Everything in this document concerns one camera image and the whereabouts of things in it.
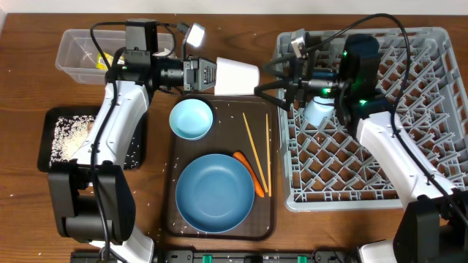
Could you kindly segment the dark blue plate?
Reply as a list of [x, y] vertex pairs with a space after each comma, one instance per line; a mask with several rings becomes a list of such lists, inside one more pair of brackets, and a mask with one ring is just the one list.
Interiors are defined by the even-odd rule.
[[199, 232], [218, 234], [240, 225], [252, 210], [252, 178], [241, 162], [224, 154], [191, 161], [175, 189], [181, 217]]

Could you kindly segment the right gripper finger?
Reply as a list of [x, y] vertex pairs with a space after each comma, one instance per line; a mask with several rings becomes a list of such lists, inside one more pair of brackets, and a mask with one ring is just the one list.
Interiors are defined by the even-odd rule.
[[[281, 88], [284, 89], [284, 96], [282, 99], [266, 93], [266, 91], [279, 90]], [[281, 79], [272, 83], [259, 85], [254, 88], [254, 94], [288, 112], [293, 103], [293, 80]]]
[[276, 70], [276, 66], [281, 66], [283, 63], [290, 62], [294, 57], [294, 54], [288, 53], [285, 56], [275, 58], [262, 66], [263, 71], [281, 79], [292, 77], [290, 73], [285, 73], [283, 70]]

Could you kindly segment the pink cup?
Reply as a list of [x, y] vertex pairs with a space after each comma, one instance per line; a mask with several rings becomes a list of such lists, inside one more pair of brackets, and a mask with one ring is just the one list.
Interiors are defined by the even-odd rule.
[[216, 59], [215, 96], [249, 96], [260, 83], [257, 66], [218, 57]]

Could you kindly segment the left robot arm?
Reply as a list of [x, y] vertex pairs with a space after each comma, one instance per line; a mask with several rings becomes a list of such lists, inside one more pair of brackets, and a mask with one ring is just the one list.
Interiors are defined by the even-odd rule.
[[135, 224], [124, 176], [132, 137], [155, 91], [201, 92], [216, 83], [216, 64], [158, 53], [152, 19], [124, 22], [125, 46], [106, 61], [105, 98], [94, 125], [69, 161], [55, 162], [48, 184], [58, 233], [98, 247], [97, 262], [152, 262], [154, 241]]

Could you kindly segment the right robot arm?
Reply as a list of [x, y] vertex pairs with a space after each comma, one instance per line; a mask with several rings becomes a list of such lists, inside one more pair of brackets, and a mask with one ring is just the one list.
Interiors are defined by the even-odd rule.
[[291, 51], [279, 58], [288, 73], [255, 88], [266, 97], [270, 89], [285, 95], [272, 102], [288, 110], [293, 102], [332, 106], [339, 123], [377, 160], [393, 184], [404, 215], [392, 240], [361, 246], [357, 262], [465, 262], [467, 260], [467, 193], [459, 190], [425, 157], [397, 116], [395, 102], [378, 91], [379, 42], [353, 34], [344, 43], [339, 69], [314, 68], [321, 42], [296, 31]]

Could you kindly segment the yellow green snack wrapper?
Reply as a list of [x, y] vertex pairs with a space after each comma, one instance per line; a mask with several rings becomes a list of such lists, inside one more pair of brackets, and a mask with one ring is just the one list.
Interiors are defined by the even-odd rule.
[[105, 53], [103, 56], [98, 53], [97, 54], [97, 61], [96, 61], [96, 68], [99, 69], [99, 70], [107, 70], [107, 64], [106, 64], [106, 61], [109, 63], [109, 64], [112, 64], [113, 62], [113, 56], [108, 54], [108, 53]]

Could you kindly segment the white rice pile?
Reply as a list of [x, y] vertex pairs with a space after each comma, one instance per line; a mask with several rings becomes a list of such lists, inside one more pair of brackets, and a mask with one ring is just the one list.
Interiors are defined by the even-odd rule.
[[[69, 161], [85, 142], [94, 124], [92, 115], [59, 116], [54, 125], [51, 154], [48, 166], [54, 162]], [[127, 151], [124, 169], [137, 169], [143, 162], [141, 138], [134, 136]]]

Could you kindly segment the light blue bowl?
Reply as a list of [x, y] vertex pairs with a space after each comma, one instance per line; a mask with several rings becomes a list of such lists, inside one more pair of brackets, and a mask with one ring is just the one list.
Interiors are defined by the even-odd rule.
[[169, 124], [172, 132], [185, 140], [204, 137], [214, 122], [210, 106], [200, 99], [184, 99], [170, 112]]

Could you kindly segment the light blue cup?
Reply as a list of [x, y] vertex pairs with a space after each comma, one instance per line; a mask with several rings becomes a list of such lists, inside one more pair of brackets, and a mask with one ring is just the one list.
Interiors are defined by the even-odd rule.
[[324, 118], [330, 118], [334, 112], [334, 99], [315, 96], [306, 104], [304, 118], [313, 126], [319, 126]]

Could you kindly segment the white tissue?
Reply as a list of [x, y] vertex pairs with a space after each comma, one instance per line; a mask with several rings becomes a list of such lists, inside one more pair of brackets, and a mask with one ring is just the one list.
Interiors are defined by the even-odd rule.
[[169, 50], [169, 49], [165, 48], [163, 51], [159, 51], [157, 53], [154, 53], [153, 57], [156, 57], [156, 58], [169, 58], [169, 57], [171, 57], [172, 53], [173, 53], [172, 50]]

